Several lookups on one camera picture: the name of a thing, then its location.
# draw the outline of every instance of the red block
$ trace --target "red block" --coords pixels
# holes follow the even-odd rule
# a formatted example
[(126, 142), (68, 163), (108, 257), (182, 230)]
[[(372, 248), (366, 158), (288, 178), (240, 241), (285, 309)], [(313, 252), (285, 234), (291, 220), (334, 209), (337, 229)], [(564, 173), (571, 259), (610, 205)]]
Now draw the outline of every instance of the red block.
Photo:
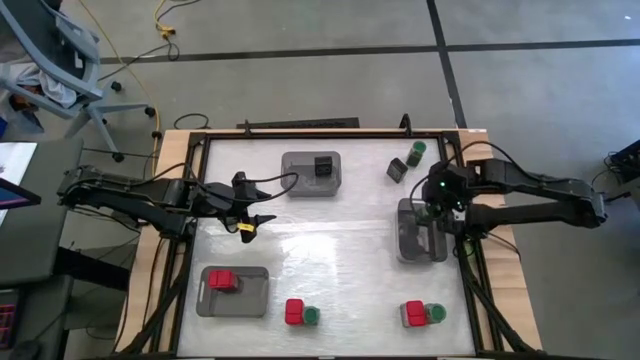
[(420, 300), (407, 301), (405, 304), (406, 323), (413, 326), (427, 325), (427, 314), (424, 310), (424, 304)]
[(300, 299), (288, 299), (285, 305), (284, 322), (287, 325), (303, 325), (304, 302)]
[(209, 273), (209, 287), (216, 290), (238, 289), (238, 278), (231, 270), (213, 270)]

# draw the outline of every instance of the black box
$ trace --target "black box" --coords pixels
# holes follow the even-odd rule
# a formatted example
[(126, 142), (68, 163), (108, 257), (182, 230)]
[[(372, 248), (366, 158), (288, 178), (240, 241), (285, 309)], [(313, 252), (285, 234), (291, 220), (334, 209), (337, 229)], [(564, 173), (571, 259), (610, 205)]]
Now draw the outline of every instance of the black box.
[(333, 159), (331, 156), (318, 156), (314, 158), (316, 177), (331, 176), (333, 171)]
[(405, 165), (402, 162), (402, 160), (395, 158), (391, 160), (391, 163), (389, 164), (389, 168), (387, 169), (387, 175), (389, 175), (389, 177), (392, 178), (393, 181), (399, 184), (400, 181), (404, 179), (404, 176), (406, 175), (407, 170), (409, 170), (407, 165)]

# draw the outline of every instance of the office chair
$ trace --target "office chair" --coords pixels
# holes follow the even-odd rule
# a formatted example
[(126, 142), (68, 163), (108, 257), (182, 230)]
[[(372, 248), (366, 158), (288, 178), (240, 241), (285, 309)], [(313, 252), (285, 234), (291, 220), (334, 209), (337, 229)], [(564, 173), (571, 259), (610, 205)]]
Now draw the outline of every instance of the office chair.
[[(0, 16), (40, 70), (75, 90), (77, 101), (65, 108), (47, 96), (18, 86), (9, 79), (12, 66), (9, 64), (0, 64), (0, 88), (23, 96), (30, 103), (63, 119), (73, 119), (65, 138), (74, 136), (89, 120), (93, 121), (113, 152), (113, 159), (116, 162), (124, 160), (105, 126), (104, 115), (144, 108), (145, 114), (153, 117), (155, 109), (147, 104), (105, 104), (103, 92), (106, 85), (98, 88), (97, 84), (100, 76), (98, 36), (53, 10), (43, 0), (0, 0)], [(122, 89), (117, 82), (107, 82), (107, 85), (116, 92)]]

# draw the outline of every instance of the chair wheel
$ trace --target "chair wheel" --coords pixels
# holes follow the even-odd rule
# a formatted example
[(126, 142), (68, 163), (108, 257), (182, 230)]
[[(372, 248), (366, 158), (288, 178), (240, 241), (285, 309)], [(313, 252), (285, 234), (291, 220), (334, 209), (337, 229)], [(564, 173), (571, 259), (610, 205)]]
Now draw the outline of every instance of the chair wheel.
[(122, 91), (122, 84), (120, 84), (117, 81), (114, 81), (111, 83), (111, 89), (115, 92), (120, 92)]
[(122, 154), (120, 154), (120, 153), (112, 154), (112, 155), (111, 155), (111, 157), (113, 158), (113, 160), (114, 160), (115, 162), (118, 162), (118, 163), (119, 163), (119, 162), (122, 162), (122, 161), (124, 160), (124, 155), (122, 155)]
[(151, 106), (147, 106), (144, 109), (144, 113), (147, 114), (148, 117), (153, 117), (156, 116), (156, 109), (152, 108)]

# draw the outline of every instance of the green object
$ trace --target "green object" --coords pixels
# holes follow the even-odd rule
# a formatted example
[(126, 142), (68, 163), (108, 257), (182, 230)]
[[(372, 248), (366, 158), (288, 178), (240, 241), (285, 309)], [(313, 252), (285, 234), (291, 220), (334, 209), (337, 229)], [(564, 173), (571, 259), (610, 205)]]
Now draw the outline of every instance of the green object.
[(302, 319), (305, 325), (318, 325), (320, 321), (320, 309), (315, 306), (305, 306)]
[(447, 317), (447, 310), (440, 304), (427, 304), (424, 307), (430, 324), (441, 323)]
[(422, 160), (422, 154), (427, 150), (427, 144), (422, 141), (416, 141), (409, 151), (409, 157), (407, 157), (407, 165), (416, 167)]

